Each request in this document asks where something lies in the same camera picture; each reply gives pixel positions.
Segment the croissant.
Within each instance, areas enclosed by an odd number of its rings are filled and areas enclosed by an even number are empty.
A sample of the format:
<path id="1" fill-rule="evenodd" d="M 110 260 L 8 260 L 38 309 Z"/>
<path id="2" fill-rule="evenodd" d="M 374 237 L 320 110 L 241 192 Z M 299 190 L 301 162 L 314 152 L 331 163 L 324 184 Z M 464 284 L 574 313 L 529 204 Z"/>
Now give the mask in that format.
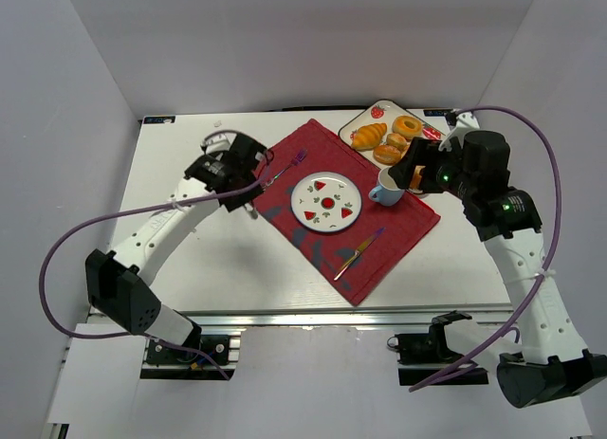
<path id="1" fill-rule="evenodd" d="M 372 123 L 358 128 L 352 136 L 351 147 L 356 151 L 375 149 L 387 133 L 386 123 Z"/>

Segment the metal serving tongs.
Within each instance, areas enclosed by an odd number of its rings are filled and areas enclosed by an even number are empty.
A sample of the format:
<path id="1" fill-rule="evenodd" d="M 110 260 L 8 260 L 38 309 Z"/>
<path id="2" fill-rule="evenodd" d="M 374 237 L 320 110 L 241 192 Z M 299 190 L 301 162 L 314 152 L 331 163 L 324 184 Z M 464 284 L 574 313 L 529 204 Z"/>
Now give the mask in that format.
<path id="1" fill-rule="evenodd" d="M 259 217 L 259 213 L 258 211 L 254 208 L 253 205 L 251 204 L 247 204 L 246 206 L 246 210 L 248 212 L 248 215 L 251 219 L 256 220 Z"/>

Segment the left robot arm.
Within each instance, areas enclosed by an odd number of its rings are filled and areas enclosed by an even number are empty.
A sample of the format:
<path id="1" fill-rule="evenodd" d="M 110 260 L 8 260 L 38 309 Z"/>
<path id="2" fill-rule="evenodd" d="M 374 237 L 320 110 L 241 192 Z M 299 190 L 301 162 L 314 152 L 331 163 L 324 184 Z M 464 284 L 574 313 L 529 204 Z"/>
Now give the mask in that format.
<path id="1" fill-rule="evenodd" d="M 273 155 L 241 132 L 215 132 L 202 154 L 184 172 L 167 204 L 152 213 L 127 239 L 85 260 L 87 296 L 133 336 L 168 344 L 176 358 L 195 359 L 201 348 L 199 325 L 166 306 L 152 291 L 158 271 L 195 228 L 217 210 L 237 210 L 263 193 L 255 174 Z"/>

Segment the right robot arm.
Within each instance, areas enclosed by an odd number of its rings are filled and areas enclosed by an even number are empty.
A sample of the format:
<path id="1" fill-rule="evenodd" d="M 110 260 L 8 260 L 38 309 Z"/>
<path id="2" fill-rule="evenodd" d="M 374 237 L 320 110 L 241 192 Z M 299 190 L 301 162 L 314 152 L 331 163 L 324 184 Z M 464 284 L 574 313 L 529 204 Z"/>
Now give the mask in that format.
<path id="1" fill-rule="evenodd" d="M 550 266 L 560 239 L 562 191 L 547 146 L 555 188 L 551 243 L 532 197 L 509 184 L 510 147 L 479 127 L 472 109 L 451 110 L 445 139 L 417 138 L 389 170 L 401 190 L 457 197 L 477 231 L 514 309 L 495 332 L 457 311 L 433 319 L 423 350 L 449 365 L 411 386 L 416 392 L 481 368 L 495 375 L 515 408 L 581 395 L 606 377 L 606 357 L 592 353 L 573 324 Z"/>

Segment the large sesame flower bread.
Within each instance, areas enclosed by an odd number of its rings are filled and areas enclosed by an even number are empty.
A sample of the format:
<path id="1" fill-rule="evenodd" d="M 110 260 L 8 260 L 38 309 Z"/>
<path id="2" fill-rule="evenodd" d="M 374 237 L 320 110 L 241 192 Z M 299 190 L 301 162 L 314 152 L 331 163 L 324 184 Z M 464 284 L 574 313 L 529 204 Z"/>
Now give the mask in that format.
<path id="1" fill-rule="evenodd" d="M 414 175 L 412 177 L 410 187 L 409 187 L 409 190 L 411 192 L 413 192 L 414 194 L 423 193 L 422 189 L 420 188 L 423 170 L 424 170 L 423 166 L 416 166 L 414 169 Z"/>

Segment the sugared cream bun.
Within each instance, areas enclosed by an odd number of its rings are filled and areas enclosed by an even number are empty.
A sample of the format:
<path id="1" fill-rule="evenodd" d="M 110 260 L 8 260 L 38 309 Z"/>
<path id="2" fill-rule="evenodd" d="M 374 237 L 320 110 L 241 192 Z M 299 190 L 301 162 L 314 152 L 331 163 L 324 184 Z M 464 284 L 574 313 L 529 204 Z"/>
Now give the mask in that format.
<path id="1" fill-rule="evenodd" d="M 393 166 L 402 158 L 402 153 L 395 146 L 380 144 L 374 148 L 373 158 L 382 165 Z"/>

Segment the light blue mug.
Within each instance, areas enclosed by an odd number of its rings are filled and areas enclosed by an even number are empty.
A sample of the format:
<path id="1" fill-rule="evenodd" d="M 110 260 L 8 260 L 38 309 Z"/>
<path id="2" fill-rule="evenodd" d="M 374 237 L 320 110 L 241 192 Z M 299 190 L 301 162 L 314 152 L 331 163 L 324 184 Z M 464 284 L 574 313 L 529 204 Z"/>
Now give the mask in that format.
<path id="1" fill-rule="evenodd" d="M 404 192 L 405 191 L 400 189 L 389 175 L 389 169 L 384 168 L 379 171 L 377 183 L 374 188 L 368 192 L 368 197 L 370 200 L 379 203 L 382 206 L 390 207 L 401 199 Z"/>

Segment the small round bun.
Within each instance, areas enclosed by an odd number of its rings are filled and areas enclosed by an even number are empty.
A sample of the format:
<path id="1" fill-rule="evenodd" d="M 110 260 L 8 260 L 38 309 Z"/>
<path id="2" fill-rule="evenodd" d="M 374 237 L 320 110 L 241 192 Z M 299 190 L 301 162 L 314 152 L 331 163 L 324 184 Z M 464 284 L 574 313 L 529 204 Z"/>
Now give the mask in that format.
<path id="1" fill-rule="evenodd" d="M 386 144 L 395 147 L 401 153 L 404 153 L 409 147 L 409 140 L 398 133 L 388 134 L 386 137 Z"/>

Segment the strawberry pattern tray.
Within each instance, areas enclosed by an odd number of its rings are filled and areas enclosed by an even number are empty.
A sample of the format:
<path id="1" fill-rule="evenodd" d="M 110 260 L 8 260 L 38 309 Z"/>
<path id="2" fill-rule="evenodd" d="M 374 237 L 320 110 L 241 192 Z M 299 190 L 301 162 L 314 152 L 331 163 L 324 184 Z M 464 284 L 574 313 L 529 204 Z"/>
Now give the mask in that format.
<path id="1" fill-rule="evenodd" d="M 445 119 L 445 117 L 425 117 L 423 114 L 423 110 L 424 109 L 404 109 L 393 101 L 389 100 L 377 101 L 376 103 L 372 104 L 368 109 L 364 110 L 357 117 L 354 117 L 343 127 L 341 127 L 338 131 L 338 136 L 350 148 L 352 152 L 358 154 L 359 157 L 365 158 L 368 162 L 374 164 L 375 166 L 381 169 L 387 167 L 387 165 L 382 165 L 374 160 L 374 149 L 368 151 L 356 151 L 351 147 L 351 140 L 354 132 L 358 130 L 359 127 L 364 125 L 372 123 L 386 123 L 387 133 L 383 137 L 383 140 L 380 142 L 380 144 L 386 144 L 387 135 L 393 133 L 393 121 L 399 116 L 407 115 L 415 117 L 423 123 L 423 134 L 421 138 L 438 141 L 443 140 L 450 130 L 449 125 L 447 124 L 447 120 Z"/>

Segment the table logo sticker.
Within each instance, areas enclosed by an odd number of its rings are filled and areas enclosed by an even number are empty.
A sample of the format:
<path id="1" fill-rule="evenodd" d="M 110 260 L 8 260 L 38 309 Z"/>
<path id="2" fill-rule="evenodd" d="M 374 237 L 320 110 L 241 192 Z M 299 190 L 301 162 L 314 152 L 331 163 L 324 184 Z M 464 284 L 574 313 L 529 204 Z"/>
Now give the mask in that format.
<path id="1" fill-rule="evenodd" d="M 451 112 L 451 109 L 444 108 L 425 108 L 423 114 L 428 118 L 443 118 Z"/>
<path id="2" fill-rule="evenodd" d="M 147 116 L 142 120 L 143 124 L 173 124 L 175 116 Z"/>

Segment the iridescent fork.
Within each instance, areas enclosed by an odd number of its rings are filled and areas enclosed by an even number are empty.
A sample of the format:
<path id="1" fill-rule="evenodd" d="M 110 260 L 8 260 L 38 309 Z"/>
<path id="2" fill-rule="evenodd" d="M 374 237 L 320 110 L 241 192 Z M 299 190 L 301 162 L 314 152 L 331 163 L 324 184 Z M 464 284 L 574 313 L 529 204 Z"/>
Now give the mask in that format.
<path id="1" fill-rule="evenodd" d="M 269 188 L 282 174 L 284 174 L 290 168 L 297 167 L 299 164 L 301 164 L 302 161 L 306 158 L 306 156 L 307 156 L 307 150 L 301 149 L 283 169 L 281 169 L 278 173 L 273 175 L 268 180 L 268 182 L 266 182 L 264 184 L 263 189 L 265 190 L 265 189 Z"/>

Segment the watermelon pattern plate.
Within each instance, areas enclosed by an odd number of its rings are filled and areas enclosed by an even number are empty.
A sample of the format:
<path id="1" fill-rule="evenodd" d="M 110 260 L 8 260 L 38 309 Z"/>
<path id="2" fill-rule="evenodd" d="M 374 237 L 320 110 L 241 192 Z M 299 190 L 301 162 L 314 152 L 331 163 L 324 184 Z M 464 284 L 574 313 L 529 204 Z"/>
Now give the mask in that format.
<path id="1" fill-rule="evenodd" d="M 349 178 L 336 173 L 319 172 L 304 177 L 290 195 L 290 208 L 306 229 L 336 233 L 349 228 L 358 219 L 362 198 Z"/>

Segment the iridescent table knife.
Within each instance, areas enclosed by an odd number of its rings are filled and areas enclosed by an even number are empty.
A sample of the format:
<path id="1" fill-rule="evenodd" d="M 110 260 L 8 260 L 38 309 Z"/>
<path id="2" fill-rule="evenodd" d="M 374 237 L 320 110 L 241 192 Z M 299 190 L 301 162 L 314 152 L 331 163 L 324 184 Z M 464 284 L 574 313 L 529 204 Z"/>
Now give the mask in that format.
<path id="1" fill-rule="evenodd" d="M 338 281 L 344 272 L 359 258 L 359 256 L 384 232 L 385 228 L 377 229 L 371 236 L 364 240 L 355 250 L 353 255 L 346 260 L 334 277 Z"/>

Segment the red cloth placemat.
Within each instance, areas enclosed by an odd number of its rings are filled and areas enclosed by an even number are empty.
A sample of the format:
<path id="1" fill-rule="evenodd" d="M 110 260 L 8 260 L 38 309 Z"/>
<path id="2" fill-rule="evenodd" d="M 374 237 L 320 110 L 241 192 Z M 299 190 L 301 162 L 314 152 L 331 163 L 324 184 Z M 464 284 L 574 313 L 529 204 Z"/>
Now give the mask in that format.
<path id="1" fill-rule="evenodd" d="M 427 258 L 417 244 L 439 223 L 439 215 L 410 193 L 390 207 L 370 200 L 377 168 L 313 119 L 273 147 L 271 171 L 284 168 L 302 148 L 307 150 L 302 164 L 286 171 L 254 202 L 266 223 L 255 232 L 258 242 L 238 255 L 231 272 L 241 283 L 236 301 L 260 309 L 324 307 L 331 304 L 331 295 L 353 306 L 432 304 L 434 290 L 422 280 L 419 266 Z M 342 174 L 359 189 L 361 213 L 345 230 L 308 230 L 292 213 L 293 188 L 319 172 Z M 384 232 L 334 281 L 354 250 L 380 228 Z"/>

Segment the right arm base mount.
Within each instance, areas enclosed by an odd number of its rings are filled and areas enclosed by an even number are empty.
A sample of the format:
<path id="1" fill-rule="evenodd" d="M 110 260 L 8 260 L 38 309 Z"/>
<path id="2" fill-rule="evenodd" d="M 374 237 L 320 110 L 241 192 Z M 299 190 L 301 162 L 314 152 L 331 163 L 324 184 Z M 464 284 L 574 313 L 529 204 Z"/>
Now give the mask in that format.
<path id="1" fill-rule="evenodd" d="M 399 385 L 411 387 L 460 358 L 460 354 L 448 348 L 444 329 L 453 322 L 471 319 L 467 313 L 451 311 L 433 318 L 425 333 L 403 333 L 388 338 L 388 349 L 398 355 Z"/>

